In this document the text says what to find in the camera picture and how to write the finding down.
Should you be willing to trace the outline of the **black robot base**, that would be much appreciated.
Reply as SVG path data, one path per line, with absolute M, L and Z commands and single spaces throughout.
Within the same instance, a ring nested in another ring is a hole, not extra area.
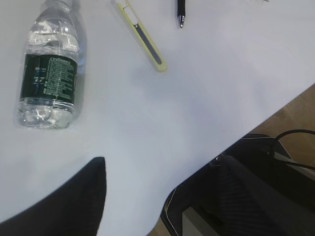
M 173 236 L 312 236 L 315 169 L 282 137 L 248 134 L 178 185 L 161 220 Z

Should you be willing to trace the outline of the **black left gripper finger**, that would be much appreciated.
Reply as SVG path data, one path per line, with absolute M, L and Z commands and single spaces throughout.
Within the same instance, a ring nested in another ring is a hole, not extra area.
M 93 158 L 49 196 L 0 224 L 2 236 L 95 236 L 106 198 L 103 157 Z

